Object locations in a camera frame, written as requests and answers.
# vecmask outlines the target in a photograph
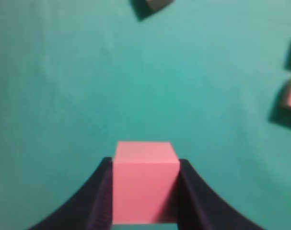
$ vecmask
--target green tabletop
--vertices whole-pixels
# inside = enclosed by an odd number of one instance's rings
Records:
[[[172,142],[238,211],[291,230],[291,114],[274,107],[291,0],[139,15],[129,0],[0,0],[0,230],[53,212],[118,140]]]

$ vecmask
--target teal surface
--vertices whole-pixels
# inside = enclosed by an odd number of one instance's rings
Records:
[[[291,230],[291,128],[269,119],[290,46],[291,0],[177,0],[143,21],[129,0],[0,0],[0,230],[58,208],[118,140],[172,142],[237,210]]]

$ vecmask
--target gray object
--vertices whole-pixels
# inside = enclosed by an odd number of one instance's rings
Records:
[[[146,0],[146,2],[152,11],[158,11],[172,3],[173,0]]]

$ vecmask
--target teal cloth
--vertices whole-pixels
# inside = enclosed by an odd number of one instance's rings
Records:
[[[172,142],[238,211],[291,230],[291,128],[270,120],[290,46],[291,0],[144,20],[129,0],[0,0],[0,230],[53,212],[118,140]]]

